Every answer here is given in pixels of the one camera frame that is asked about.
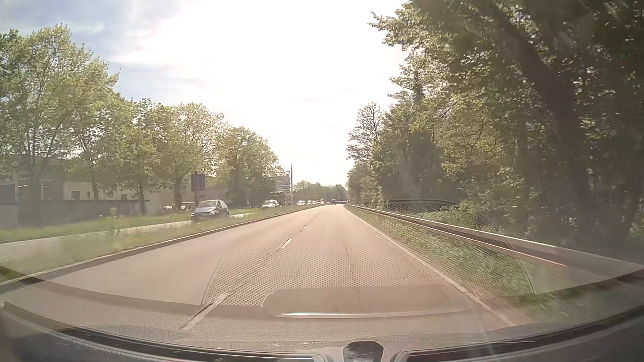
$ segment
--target grass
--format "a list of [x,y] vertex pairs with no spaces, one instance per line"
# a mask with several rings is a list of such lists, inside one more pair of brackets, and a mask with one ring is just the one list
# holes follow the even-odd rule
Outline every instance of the grass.
[[25,253],[25,255],[19,258],[2,259],[0,282],[15,278],[18,274],[14,273],[14,271],[22,274],[33,274],[143,245],[151,245],[228,225],[264,218],[266,216],[310,209],[317,206],[293,205],[278,207],[264,210],[262,213],[254,213],[243,218],[219,218],[181,227],[123,235],[119,235],[118,230],[114,230],[112,233],[106,235],[70,235],[60,241],[40,245],[35,252]]
[[350,206],[348,209],[475,291],[486,303],[501,309],[509,305],[519,310],[527,317],[524,321],[589,323],[639,307],[644,300],[644,285],[613,280],[535,294],[528,275],[539,278],[542,283],[556,284],[556,279],[566,279],[567,274],[553,274],[546,267],[522,263],[505,254],[383,215]]
[[237,214],[247,214],[247,213],[258,213],[258,212],[261,212],[261,211],[263,211],[263,210],[260,209],[259,207],[256,207],[254,209],[231,209],[228,212],[231,215],[237,215]]
[[[235,215],[244,213],[257,213],[260,211],[261,209],[231,209],[230,214]],[[166,224],[169,222],[186,220],[190,220],[190,213],[103,218],[100,220],[91,220],[86,222],[76,222],[73,224],[54,225],[46,227],[13,227],[9,229],[0,229],[0,243],[51,238],[54,236],[93,233],[95,231],[125,229],[127,227],[135,226]]]
[[347,209],[468,287],[479,298],[532,293],[524,266],[515,258],[370,211],[351,206]]

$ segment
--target road edge line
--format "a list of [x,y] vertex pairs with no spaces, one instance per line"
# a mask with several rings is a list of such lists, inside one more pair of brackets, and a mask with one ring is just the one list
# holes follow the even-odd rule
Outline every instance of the road edge line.
[[227,225],[227,226],[223,226],[223,227],[213,229],[213,230],[202,231],[200,233],[181,236],[181,237],[175,238],[175,239],[164,240],[164,241],[149,244],[149,245],[143,245],[143,246],[140,246],[140,247],[135,247],[133,249],[127,249],[127,250],[123,250],[123,251],[114,252],[112,254],[101,255],[101,256],[97,256],[97,257],[92,258],[92,259],[83,260],[81,262],[75,262],[75,263],[63,265],[63,266],[60,266],[60,267],[47,269],[45,271],[35,272],[35,273],[29,274],[29,275],[24,275],[24,276],[21,276],[21,277],[12,279],[12,280],[6,280],[6,281],[1,282],[0,283],[0,294],[16,291],[17,289],[27,287],[29,285],[33,285],[33,284],[36,284],[36,283],[40,283],[42,281],[45,281],[45,280],[41,279],[43,277],[57,278],[59,276],[63,276],[63,275],[66,275],[66,274],[69,274],[69,273],[72,273],[72,272],[81,271],[81,270],[88,269],[88,268],[91,268],[91,267],[96,267],[98,265],[102,265],[102,264],[105,264],[105,263],[113,262],[115,260],[127,258],[128,256],[134,256],[134,255],[137,255],[137,254],[142,254],[143,252],[148,252],[148,251],[152,251],[152,250],[156,250],[156,249],[161,249],[162,247],[178,244],[180,242],[185,242],[185,241],[188,241],[188,240],[196,239],[196,238],[199,238],[199,237],[202,237],[202,236],[207,236],[207,235],[214,234],[214,233],[219,233],[220,231],[226,231],[226,230],[229,230],[229,229],[234,229],[235,227],[245,226],[245,225],[253,224],[253,223],[256,223],[256,222],[260,222],[260,221],[264,221],[264,220],[268,220],[268,219],[271,219],[271,218],[276,218],[276,217],[279,217],[279,216],[284,216],[284,215],[288,215],[288,214],[292,214],[292,213],[298,213],[298,212],[304,211],[304,210],[315,209],[316,207],[309,207],[309,208],[302,209],[302,210],[293,210],[293,211],[289,211],[287,213],[282,213],[282,214],[277,214],[277,215],[270,215],[270,216],[266,216],[265,218],[259,218],[259,219],[255,219],[255,220],[249,220],[249,221],[246,221],[246,222],[240,222],[238,224]]
[[455,287],[459,292],[461,292],[461,293],[465,294],[467,297],[469,297],[471,300],[473,300],[476,304],[480,305],[480,306],[481,306],[483,309],[485,309],[487,312],[489,312],[489,313],[491,313],[492,315],[494,315],[494,317],[497,317],[498,319],[500,319],[501,321],[503,321],[503,323],[505,323],[506,325],[508,325],[508,327],[514,327],[514,326],[518,325],[517,323],[514,323],[510,318],[508,318],[507,316],[503,315],[501,312],[499,312],[499,311],[497,311],[497,310],[493,309],[493,308],[492,308],[492,307],[490,307],[488,304],[486,304],[484,301],[482,301],[482,300],[478,299],[478,298],[477,298],[474,294],[472,294],[472,292],[470,292],[467,288],[465,288],[465,287],[464,287],[464,286],[462,286],[461,284],[457,283],[455,280],[453,280],[453,279],[452,279],[452,278],[450,278],[449,276],[445,275],[445,274],[444,274],[443,272],[441,272],[440,270],[436,269],[435,267],[432,267],[428,262],[424,261],[422,258],[420,258],[419,256],[417,256],[416,254],[414,254],[414,253],[412,253],[411,251],[409,251],[409,249],[405,248],[405,247],[404,247],[404,246],[402,246],[400,243],[396,242],[394,239],[392,239],[392,238],[391,238],[391,237],[389,237],[388,235],[384,234],[382,231],[380,231],[380,230],[376,229],[373,225],[371,225],[371,224],[369,224],[368,222],[364,221],[362,218],[360,218],[360,216],[357,216],[356,214],[352,213],[351,211],[349,211],[349,213],[350,213],[351,215],[355,216],[358,220],[360,220],[360,221],[364,222],[367,226],[369,226],[370,228],[372,228],[373,230],[375,230],[377,233],[379,233],[380,235],[382,235],[385,239],[389,240],[392,244],[396,245],[398,248],[400,248],[400,250],[404,251],[407,255],[411,256],[413,259],[415,259],[415,260],[416,260],[416,261],[418,261],[419,263],[423,264],[423,265],[424,265],[425,267],[427,267],[429,270],[431,270],[432,272],[434,272],[434,273],[438,274],[441,278],[445,279],[445,281],[446,281],[446,282],[448,282],[452,287]]

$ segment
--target road sign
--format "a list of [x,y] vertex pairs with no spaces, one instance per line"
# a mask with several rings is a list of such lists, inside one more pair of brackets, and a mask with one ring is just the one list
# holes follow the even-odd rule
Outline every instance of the road sign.
[[205,175],[203,173],[197,173],[193,175],[192,178],[192,191],[204,191],[205,190]]

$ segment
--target asphalt road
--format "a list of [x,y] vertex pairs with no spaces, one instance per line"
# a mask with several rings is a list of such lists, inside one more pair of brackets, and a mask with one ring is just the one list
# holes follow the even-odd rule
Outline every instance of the asphalt road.
[[[312,341],[507,326],[341,205],[129,256],[0,299],[76,325],[229,348],[297,350]],[[404,343],[424,347],[422,338]]]

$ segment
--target sky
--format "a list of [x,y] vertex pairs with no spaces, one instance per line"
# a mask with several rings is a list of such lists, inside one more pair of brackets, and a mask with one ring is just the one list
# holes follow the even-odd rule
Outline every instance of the sky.
[[125,98],[200,102],[269,141],[293,179],[345,184],[359,108],[386,107],[405,53],[370,12],[403,0],[0,0],[0,31],[67,24]]

